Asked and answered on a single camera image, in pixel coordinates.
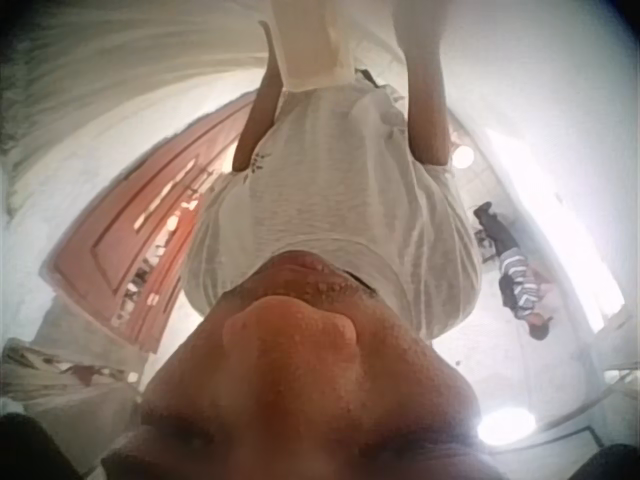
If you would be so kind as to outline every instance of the man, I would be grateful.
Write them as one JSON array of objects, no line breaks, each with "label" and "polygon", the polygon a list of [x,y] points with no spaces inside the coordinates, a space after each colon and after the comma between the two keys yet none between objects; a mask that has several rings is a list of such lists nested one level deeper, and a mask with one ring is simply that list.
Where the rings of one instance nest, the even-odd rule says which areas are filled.
[{"label": "man", "polygon": [[526,255],[504,223],[495,213],[491,213],[491,202],[480,205],[473,211],[495,246],[500,260],[499,287],[502,304],[518,320],[524,320],[529,327],[529,335],[535,340],[544,340],[549,335],[549,322],[536,311],[542,299],[540,286],[543,277],[529,265]]},{"label": "man", "polygon": [[502,478],[478,453],[470,385],[424,341],[479,288],[447,166],[442,8],[395,15],[408,126],[360,78],[290,95],[276,118],[266,29],[267,71],[185,272],[205,319],[104,460],[113,478]]}]

